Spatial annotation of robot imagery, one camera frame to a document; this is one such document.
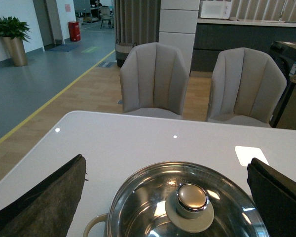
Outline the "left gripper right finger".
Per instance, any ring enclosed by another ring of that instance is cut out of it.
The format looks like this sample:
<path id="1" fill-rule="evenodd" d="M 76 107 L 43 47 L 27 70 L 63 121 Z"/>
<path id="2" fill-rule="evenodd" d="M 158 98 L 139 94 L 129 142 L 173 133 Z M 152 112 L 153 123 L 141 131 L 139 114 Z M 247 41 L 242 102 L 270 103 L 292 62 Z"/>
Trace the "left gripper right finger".
<path id="1" fill-rule="evenodd" d="M 251 194 L 271 237 L 296 237 L 296 182 L 253 158 L 247 166 Z"/>

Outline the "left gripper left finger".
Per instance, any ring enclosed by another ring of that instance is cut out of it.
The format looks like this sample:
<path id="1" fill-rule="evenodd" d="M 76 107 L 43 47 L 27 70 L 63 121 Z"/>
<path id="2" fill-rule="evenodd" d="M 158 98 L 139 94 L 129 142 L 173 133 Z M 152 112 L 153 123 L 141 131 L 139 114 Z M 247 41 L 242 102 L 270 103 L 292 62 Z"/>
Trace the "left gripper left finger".
<path id="1" fill-rule="evenodd" d="M 86 159 L 79 154 L 0 210 L 0 237 L 65 237 L 85 175 Z"/>

